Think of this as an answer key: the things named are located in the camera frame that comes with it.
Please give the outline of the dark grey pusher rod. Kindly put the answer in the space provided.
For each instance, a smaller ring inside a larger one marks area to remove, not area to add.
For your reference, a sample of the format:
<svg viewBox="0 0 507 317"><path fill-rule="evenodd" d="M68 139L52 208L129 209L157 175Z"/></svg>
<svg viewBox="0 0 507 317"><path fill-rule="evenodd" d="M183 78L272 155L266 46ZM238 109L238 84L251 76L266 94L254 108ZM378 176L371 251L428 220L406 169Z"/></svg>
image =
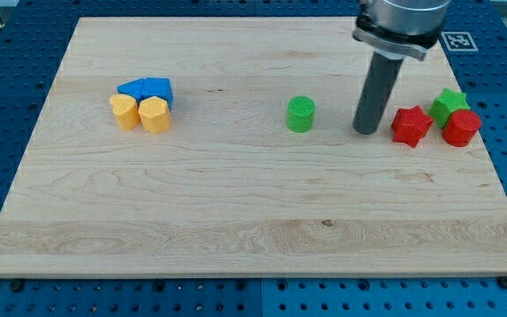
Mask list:
<svg viewBox="0 0 507 317"><path fill-rule="evenodd" d="M358 133L372 135L378 130L402 63L402 59L373 54L352 122Z"/></svg>

